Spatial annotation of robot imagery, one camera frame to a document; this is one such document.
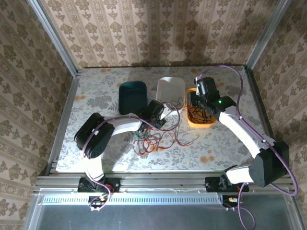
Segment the aluminum frame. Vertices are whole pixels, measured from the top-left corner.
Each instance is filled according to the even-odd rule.
[[[274,139],[274,133],[272,130],[272,127],[270,125],[270,121],[267,115],[267,112],[265,110],[263,101],[260,97],[260,92],[253,74],[253,70],[251,68],[249,68],[248,66],[244,66],[245,72],[247,74],[248,77],[248,83],[249,83],[249,87],[251,89],[251,93],[253,95],[254,98],[254,102],[256,104],[256,109],[258,111],[259,114],[259,118],[260,118],[260,122],[262,124],[262,128],[263,131],[266,135],[268,135],[269,137]]]
[[[55,29],[54,25],[52,24],[51,20],[49,19],[48,14],[46,13],[42,3],[39,0],[29,0],[30,5],[32,6],[34,12],[37,14],[40,22],[42,23],[45,31],[49,35],[51,41],[53,42],[55,48],[61,55],[65,65],[67,66],[68,70],[72,74],[73,77],[77,75],[77,67],[74,64],[69,52],[65,48],[57,30]]]
[[[246,65],[253,69],[255,64],[257,63],[258,59],[260,58],[261,53],[263,52],[265,46],[269,42],[270,38],[272,37],[277,25],[279,24],[280,20],[282,19],[284,13],[288,9],[291,0],[280,0],[277,2],[272,14],[270,15],[267,23],[265,24],[261,35],[254,46],[253,51],[251,52]]]
[[[61,152],[66,128],[67,128],[69,117],[71,114],[73,100],[75,98],[75,95],[78,89],[78,85],[79,85],[79,74],[75,78],[72,79],[71,87],[68,92],[68,96],[67,96],[67,100],[66,100],[66,103],[63,109],[62,117],[59,122],[59,128],[57,130],[57,134],[55,136],[55,139],[52,145],[52,149],[51,149],[51,153],[49,156],[49,160],[48,160],[48,163],[45,169],[45,173],[44,173],[45,176],[48,176],[50,174],[50,170],[52,168],[53,162],[59,157],[59,154]]]
[[[206,200],[210,200],[212,196],[220,197],[224,193],[207,193],[204,185],[205,177],[217,177],[220,175],[219,171],[199,171],[199,172],[170,172],[170,173],[120,173],[115,172],[106,174],[107,177],[120,177],[121,188],[119,194],[115,198],[168,198],[175,200],[172,204],[190,204],[196,199],[194,204],[205,205]],[[86,205],[85,199],[89,194],[77,193],[78,183],[83,174],[76,173],[59,173],[50,176],[39,176],[37,178],[34,189],[34,199],[29,208],[27,221],[24,229],[36,229],[40,218],[43,205],[60,205],[61,202],[69,202],[68,197],[77,198],[82,197],[83,203],[79,205]],[[293,191],[294,187],[291,183],[291,178],[287,175],[276,181],[276,185],[287,191]],[[274,195],[280,194],[271,186],[260,188],[255,184],[249,185],[250,191],[245,193],[246,196],[254,195]],[[303,219],[300,215],[300,210],[297,206],[296,200],[293,197],[284,196],[284,201],[292,222],[294,229],[306,229]],[[143,201],[139,205],[147,205],[149,201]]]

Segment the teal container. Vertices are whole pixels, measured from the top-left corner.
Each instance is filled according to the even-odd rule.
[[[147,87],[143,81],[129,81],[119,87],[118,111],[121,115],[147,107]]]

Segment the white bowl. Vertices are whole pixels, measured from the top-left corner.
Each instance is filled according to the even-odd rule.
[[[156,100],[175,104],[181,113],[185,105],[185,93],[186,83],[183,79],[178,77],[163,77],[158,81]]]

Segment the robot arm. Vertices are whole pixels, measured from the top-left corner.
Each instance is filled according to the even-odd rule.
[[[103,180],[105,174],[101,154],[112,136],[129,131],[145,130],[148,124],[143,121],[161,128],[166,122],[164,117],[170,112],[171,110],[165,104],[152,100],[146,108],[135,114],[130,113],[110,119],[105,119],[99,113],[92,114],[74,137],[78,148],[84,152],[83,162],[89,179]]]
[[[251,165],[232,166],[221,173],[220,185],[223,190],[238,183],[256,183],[260,187],[274,182],[287,174],[287,170],[272,150],[262,139],[251,131],[253,125],[242,123],[237,114],[236,103],[228,96],[220,97],[215,82],[211,77],[195,80],[196,96],[191,102],[202,106],[223,125],[227,126],[247,147],[254,161]],[[263,134],[265,141],[270,143],[280,156],[289,164],[289,147]]]

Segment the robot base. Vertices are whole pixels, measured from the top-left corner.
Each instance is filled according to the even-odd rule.
[[[208,193],[238,193],[238,187],[241,188],[243,183],[233,184],[223,188],[220,177],[206,177],[205,185]],[[244,186],[243,192],[248,192],[248,185]]]
[[[101,178],[99,183],[109,184],[114,190],[112,193],[118,193],[120,188],[120,178]],[[95,184],[87,176],[81,177],[78,185],[78,193],[107,193],[106,188],[101,185]]]

